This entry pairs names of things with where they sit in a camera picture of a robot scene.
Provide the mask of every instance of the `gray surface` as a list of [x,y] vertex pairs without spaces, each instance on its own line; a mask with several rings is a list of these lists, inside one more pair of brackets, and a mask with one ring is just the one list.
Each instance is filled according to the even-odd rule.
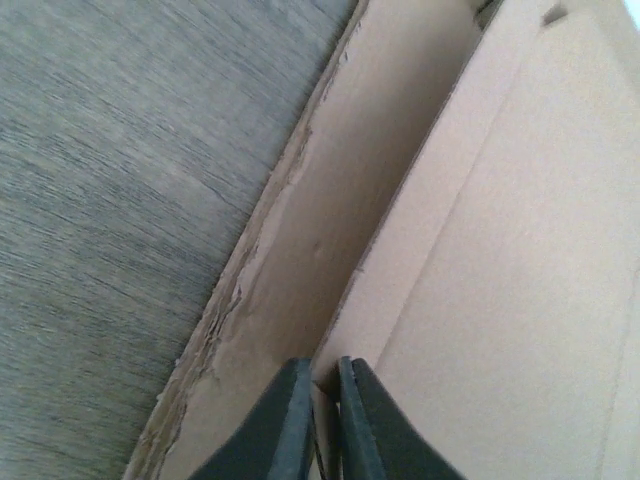
[[120,477],[353,3],[0,3],[3,480]]

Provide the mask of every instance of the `black object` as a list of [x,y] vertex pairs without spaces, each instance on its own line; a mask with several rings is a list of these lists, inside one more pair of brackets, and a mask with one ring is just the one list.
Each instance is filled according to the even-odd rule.
[[413,429],[362,359],[340,360],[344,480],[464,480]]
[[307,480],[311,362],[289,360],[240,428],[190,480]]

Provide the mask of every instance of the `brown cardboard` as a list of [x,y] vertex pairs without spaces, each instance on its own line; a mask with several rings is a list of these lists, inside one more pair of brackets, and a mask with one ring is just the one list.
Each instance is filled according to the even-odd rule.
[[498,11],[316,357],[376,365],[469,479],[640,475],[639,41],[554,5]]
[[125,479],[186,478],[313,354],[478,36],[466,0],[359,3]]

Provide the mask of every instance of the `gray wooden surface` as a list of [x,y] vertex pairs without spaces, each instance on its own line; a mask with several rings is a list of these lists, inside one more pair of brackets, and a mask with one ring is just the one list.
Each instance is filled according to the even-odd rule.
[[0,478],[120,477],[353,4],[0,2]]

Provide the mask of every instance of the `bright light spot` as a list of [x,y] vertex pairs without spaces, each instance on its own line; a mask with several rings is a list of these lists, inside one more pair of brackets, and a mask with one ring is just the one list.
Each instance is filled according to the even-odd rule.
[[627,4],[631,18],[636,22],[636,28],[640,30],[640,0],[624,0],[624,3]]

